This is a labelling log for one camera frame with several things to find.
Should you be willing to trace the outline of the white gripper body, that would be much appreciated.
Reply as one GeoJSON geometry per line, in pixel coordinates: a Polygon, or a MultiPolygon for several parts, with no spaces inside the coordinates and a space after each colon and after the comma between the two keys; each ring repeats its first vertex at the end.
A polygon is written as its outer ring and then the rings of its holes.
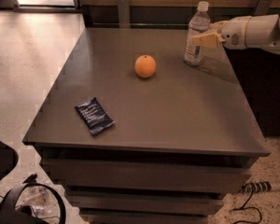
{"type": "Polygon", "coordinates": [[[225,39],[224,47],[227,49],[245,49],[245,33],[251,16],[236,17],[227,21],[221,33],[225,39]]]}

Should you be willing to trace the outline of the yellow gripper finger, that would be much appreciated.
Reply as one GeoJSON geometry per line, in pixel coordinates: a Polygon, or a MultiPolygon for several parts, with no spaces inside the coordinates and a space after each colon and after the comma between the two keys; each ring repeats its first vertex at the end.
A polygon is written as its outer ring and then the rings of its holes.
{"type": "Polygon", "coordinates": [[[216,32],[194,35],[192,43],[198,47],[217,48],[225,42],[222,34],[216,32]]]}
{"type": "Polygon", "coordinates": [[[220,33],[223,26],[227,23],[227,21],[217,21],[214,23],[211,23],[209,26],[209,30],[216,32],[216,33],[220,33]]]}

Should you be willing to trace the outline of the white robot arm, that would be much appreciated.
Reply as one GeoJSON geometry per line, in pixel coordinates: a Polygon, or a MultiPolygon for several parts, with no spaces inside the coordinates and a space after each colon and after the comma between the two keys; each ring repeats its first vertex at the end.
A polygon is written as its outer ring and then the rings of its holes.
{"type": "Polygon", "coordinates": [[[194,46],[262,49],[280,55],[280,15],[243,16],[211,24],[190,39],[194,46]]]}

